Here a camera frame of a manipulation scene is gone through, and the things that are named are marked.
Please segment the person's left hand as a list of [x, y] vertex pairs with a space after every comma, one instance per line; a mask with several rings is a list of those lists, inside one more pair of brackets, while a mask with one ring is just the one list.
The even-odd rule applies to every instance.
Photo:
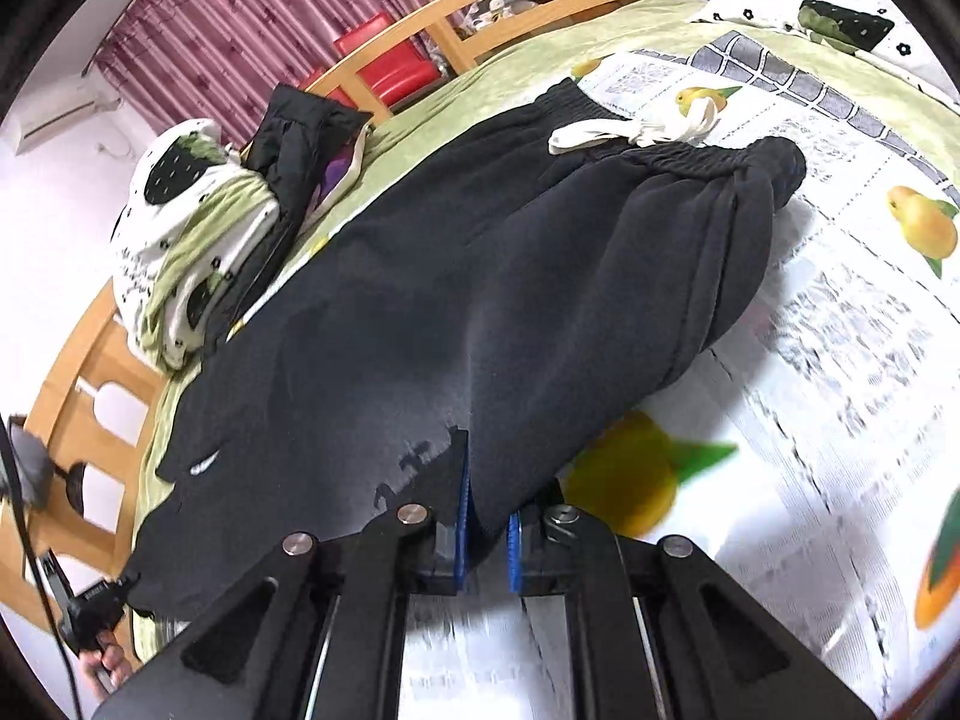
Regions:
[[103, 702], [127, 683], [133, 674], [133, 667], [125, 655], [124, 647], [112, 632], [101, 631], [96, 640], [98, 645], [93, 650], [78, 653], [78, 663], [89, 690], [98, 702]]

